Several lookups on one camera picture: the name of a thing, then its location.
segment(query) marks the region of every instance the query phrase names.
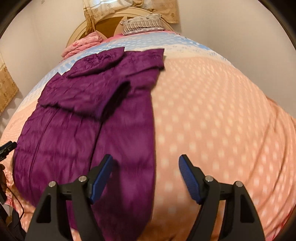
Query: folded pink blanket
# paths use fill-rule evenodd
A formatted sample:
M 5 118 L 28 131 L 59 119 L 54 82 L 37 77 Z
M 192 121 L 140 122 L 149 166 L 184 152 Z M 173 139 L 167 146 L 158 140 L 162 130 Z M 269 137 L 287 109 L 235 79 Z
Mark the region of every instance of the folded pink blanket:
M 94 42 L 99 42 L 99 43 L 103 42 L 103 38 L 99 35 L 98 31 L 95 31 L 95 32 L 89 34 L 88 36 L 86 36 L 85 38 L 79 39 L 76 42 L 69 45 L 67 48 L 65 48 L 65 50 L 63 51 L 61 56 L 65 57 L 71 51 L 76 50 L 77 48 L 79 48 L 83 45 L 87 45 L 87 44 L 94 43 Z
M 81 52 L 81 51 L 83 51 L 85 49 L 88 49 L 90 47 L 93 47 L 93 46 L 96 46 L 96 45 L 99 45 L 99 44 L 101 44 L 101 42 L 93 42 L 93 43 L 90 43 L 90 44 L 82 45 L 82 46 L 78 47 L 77 49 L 67 53 L 66 56 L 63 58 L 63 60 L 65 60 L 65 59 L 73 56 L 74 54 L 77 54 L 77 53 L 79 53 L 79 52 Z

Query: white wall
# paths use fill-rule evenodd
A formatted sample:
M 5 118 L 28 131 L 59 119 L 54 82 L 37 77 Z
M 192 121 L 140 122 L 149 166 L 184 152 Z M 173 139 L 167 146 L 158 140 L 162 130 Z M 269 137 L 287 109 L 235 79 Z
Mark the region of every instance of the white wall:
M 296 117 L 296 51 L 258 0 L 179 0 L 185 37 L 225 56 L 269 97 Z M 0 39 L 0 51 L 20 89 L 1 115 L 0 135 L 34 85 L 60 60 L 84 21 L 82 0 L 32 0 Z

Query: blue gripper pad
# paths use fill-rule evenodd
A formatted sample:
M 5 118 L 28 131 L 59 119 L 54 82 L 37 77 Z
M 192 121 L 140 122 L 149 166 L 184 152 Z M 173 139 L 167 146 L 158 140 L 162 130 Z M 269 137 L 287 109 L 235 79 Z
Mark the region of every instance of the blue gripper pad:
M 102 167 L 101 171 L 99 172 L 97 178 L 93 183 L 91 196 L 89 198 L 92 203 L 95 203 L 101 197 L 106 183 L 110 177 L 112 166 L 113 157 L 109 156 L 105 165 Z
M 180 156 L 179 169 L 185 181 L 187 189 L 190 193 L 191 198 L 195 200 L 198 204 L 200 204 L 202 202 L 202 199 L 200 197 L 200 187 L 192 172 L 192 169 L 194 168 L 194 166 L 191 164 L 189 159 L 187 158 L 188 160 L 186 160 L 186 158 L 187 156 L 185 157 L 184 155 Z

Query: patterned curtain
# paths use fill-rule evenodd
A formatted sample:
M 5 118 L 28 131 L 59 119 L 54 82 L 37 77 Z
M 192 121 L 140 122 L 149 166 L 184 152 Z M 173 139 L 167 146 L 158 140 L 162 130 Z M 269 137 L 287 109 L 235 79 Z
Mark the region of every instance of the patterned curtain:
M 0 115 L 18 91 L 0 54 Z
M 95 30 L 95 25 L 109 14 L 126 7 L 140 7 L 160 13 L 168 23 L 178 23 L 177 0 L 83 0 L 87 26 L 85 35 Z

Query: headboard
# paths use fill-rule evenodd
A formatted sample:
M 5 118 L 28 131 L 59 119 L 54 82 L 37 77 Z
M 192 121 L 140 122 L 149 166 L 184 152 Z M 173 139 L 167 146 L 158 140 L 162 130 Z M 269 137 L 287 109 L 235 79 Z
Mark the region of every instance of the headboard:
M 95 28 L 97 31 L 99 31 L 101 37 L 105 40 L 113 37 L 114 35 L 122 34 L 123 26 L 119 23 L 121 20 L 126 20 L 138 16 L 145 16 L 148 14 L 152 14 L 152 12 L 137 7 L 128 7 L 106 16 L 95 25 Z M 171 26 L 164 19 L 161 20 L 165 29 L 173 31 Z M 86 21 L 80 24 L 78 28 L 74 31 L 67 43 L 67 46 L 69 46 L 76 40 L 85 37 L 85 30 Z

